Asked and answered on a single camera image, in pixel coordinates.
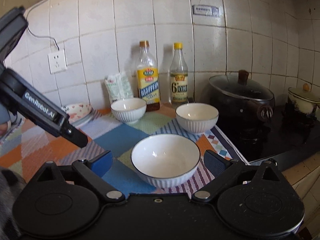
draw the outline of pot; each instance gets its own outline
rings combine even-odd
[[[309,92],[309,85],[303,88],[288,88],[288,103],[294,111],[303,113],[307,117],[314,117],[320,106],[320,98]]]
[[[218,109],[222,118],[251,125],[268,122],[275,107],[274,95],[248,77],[249,72],[245,70],[239,70],[238,76],[210,77],[210,104]]]

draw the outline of bottle label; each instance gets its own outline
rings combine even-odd
[[[158,69],[146,67],[137,71],[139,97],[147,102],[147,105],[159,103]]]
[[[188,74],[171,74],[171,100],[185,102],[188,100]]]

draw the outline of bottle cap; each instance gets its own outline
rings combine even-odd
[[[149,41],[140,41],[139,45],[140,45],[141,48],[149,47]]]
[[[173,47],[174,47],[174,49],[182,49],[182,48],[183,48],[183,45],[182,45],[181,42],[175,42],[175,43],[173,44]]]

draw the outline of wall socket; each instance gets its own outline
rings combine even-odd
[[[50,73],[54,74],[67,70],[66,56],[64,49],[48,54]]]

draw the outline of bottle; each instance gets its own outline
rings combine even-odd
[[[183,58],[182,43],[174,43],[174,56],[170,67],[171,105],[177,107],[188,102],[188,66]]]
[[[149,41],[140,41],[140,55],[137,62],[139,97],[147,102],[147,112],[160,109],[158,66],[149,52]]]

